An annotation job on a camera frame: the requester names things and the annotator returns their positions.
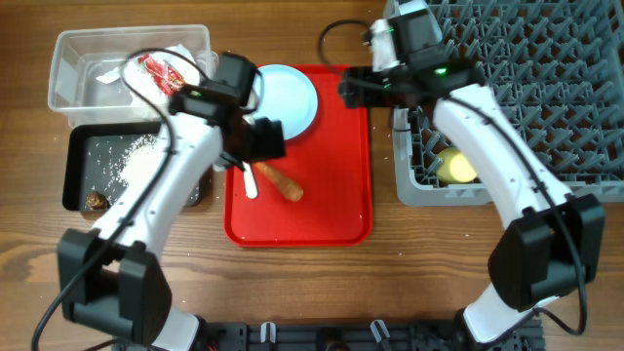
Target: dish rack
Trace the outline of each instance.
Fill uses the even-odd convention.
[[[624,201],[620,0],[430,0],[450,58],[468,58],[537,157],[577,195]],[[452,142],[422,110],[395,110],[395,173],[409,206],[482,205],[484,185],[441,184]]]

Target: red tray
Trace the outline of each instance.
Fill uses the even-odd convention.
[[[324,66],[294,68],[314,84],[319,109],[312,125],[287,141],[287,156],[268,163],[298,182],[303,198],[289,202],[254,170],[258,197],[251,200],[245,195],[243,174],[229,170],[225,233],[242,247],[357,245],[372,230],[367,111],[344,107],[337,93],[340,77]]]

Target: black tray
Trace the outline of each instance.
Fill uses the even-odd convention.
[[[124,151],[137,138],[157,135],[159,130],[160,123],[157,122],[76,127],[69,136],[62,205],[70,211],[90,212],[92,210],[87,206],[87,195],[94,190],[103,194],[113,205],[126,189],[121,182],[111,182],[121,171],[119,162]],[[197,205],[201,200],[200,194],[198,182],[186,206]]]

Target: wooden table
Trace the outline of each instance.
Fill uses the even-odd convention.
[[[0,7],[0,350],[29,345],[59,292],[56,245],[65,228],[93,223],[60,203],[69,127],[47,106],[54,45],[66,29],[201,23],[213,49],[258,63],[318,63],[323,27],[374,20],[384,1],[218,0],[184,5],[124,1],[28,0]],[[32,6],[45,3],[43,6]],[[358,29],[328,39],[336,62],[369,64]],[[487,260],[502,234],[494,206],[409,208],[397,199],[386,110],[371,116],[374,229],[344,249],[243,250],[222,230],[223,175],[207,198],[178,219],[163,266],[183,310],[209,321],[321,323],[450,318],[488,284]],[[588,288],[590,319],[580,338],[546,321],[550,350],[613,350],[624,343],[624,204],[605,205],[600,272]],[[552,308],[575,325],[575,296]],[[106,335],[57,313],[43,350],[78,349]]]

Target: small brown object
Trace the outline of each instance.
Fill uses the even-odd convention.
[[[97,191],[92,191],[87,195],[87,206],[91,210],[105,210],[108,209],[108,200]]]
[[[289,177],[264,162],[255,163],[255,167],[266,176],[287,200],[297,202],[303,197],[303,189]]]

